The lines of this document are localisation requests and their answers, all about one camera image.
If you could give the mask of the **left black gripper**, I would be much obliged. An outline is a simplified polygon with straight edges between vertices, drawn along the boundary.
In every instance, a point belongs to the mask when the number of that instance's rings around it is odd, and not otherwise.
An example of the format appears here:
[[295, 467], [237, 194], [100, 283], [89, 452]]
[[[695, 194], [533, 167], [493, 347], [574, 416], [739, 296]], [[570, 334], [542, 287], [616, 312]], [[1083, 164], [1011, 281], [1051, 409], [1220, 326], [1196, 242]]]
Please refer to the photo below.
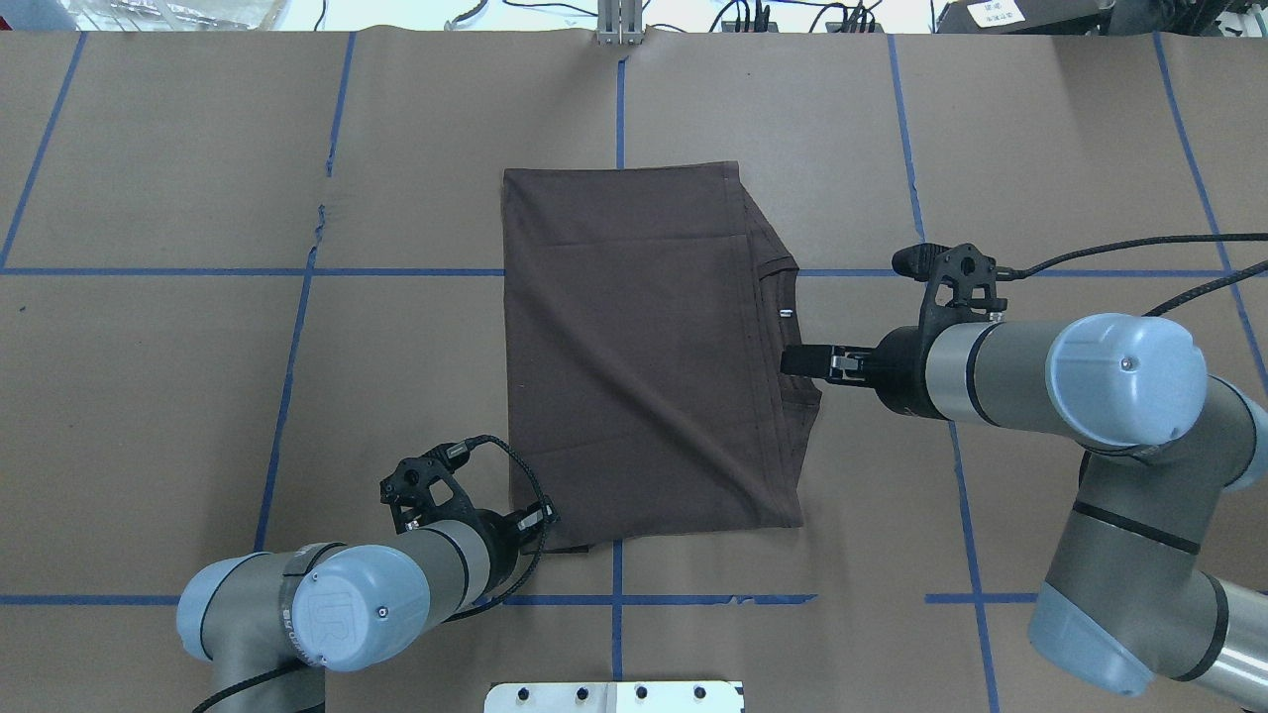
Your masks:
[[525, 548], [536, 556], [545, 551], [545, 540], [558, 521], [553, 505], [530, 505], [526, 510], [498, 514], [488, 509], [479, 510], [481, 532], [487, 542], [489, 554], [489, 577], [484, 594], [500, 586], [516, 568]]

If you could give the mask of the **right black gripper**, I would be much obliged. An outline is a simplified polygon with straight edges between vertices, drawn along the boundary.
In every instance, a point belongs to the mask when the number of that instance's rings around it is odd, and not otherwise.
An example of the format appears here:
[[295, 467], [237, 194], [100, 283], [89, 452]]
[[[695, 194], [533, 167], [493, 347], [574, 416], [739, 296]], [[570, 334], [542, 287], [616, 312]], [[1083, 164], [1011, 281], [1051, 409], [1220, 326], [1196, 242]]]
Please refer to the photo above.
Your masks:
[[926, 356], [919, 329], [895, 329], [874, 348], [787, 345], [781, 353], [781, 374], [869, 388], [893, 412], [941, 419], [924, 383]]

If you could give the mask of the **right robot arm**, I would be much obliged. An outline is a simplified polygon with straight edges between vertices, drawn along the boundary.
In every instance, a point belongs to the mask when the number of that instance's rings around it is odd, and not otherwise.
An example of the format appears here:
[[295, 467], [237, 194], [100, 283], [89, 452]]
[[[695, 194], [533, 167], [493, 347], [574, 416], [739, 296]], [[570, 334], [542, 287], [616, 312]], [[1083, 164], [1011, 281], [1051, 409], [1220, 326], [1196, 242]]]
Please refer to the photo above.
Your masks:
[[1219, 501], [1265, 474], [1265, 410], [1158, 316], [924, 320], [874, 348], [790, 345], [781, 370], [876, 392], [889, 410], [1082, 447], [1028, 638], [1123, 697], [1155, 677], [1265, 709], [1265, 595], [1200, 570]]

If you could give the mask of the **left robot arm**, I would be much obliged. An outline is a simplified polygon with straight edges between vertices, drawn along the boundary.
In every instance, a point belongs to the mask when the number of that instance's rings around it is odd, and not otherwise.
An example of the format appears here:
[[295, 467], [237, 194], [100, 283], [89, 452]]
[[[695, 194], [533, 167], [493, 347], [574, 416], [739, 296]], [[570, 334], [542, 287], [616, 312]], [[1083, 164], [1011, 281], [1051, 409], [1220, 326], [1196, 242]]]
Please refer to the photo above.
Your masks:
[[394, 658], [424, 633], [511, 594], [522, 547], [544, 539], [552, 504], [422, 516], [370, 546], [318, 542], [200, 568], [178, 598], [178, 638], [212, 664], [200, 712], [322, 712], [326, 672]]

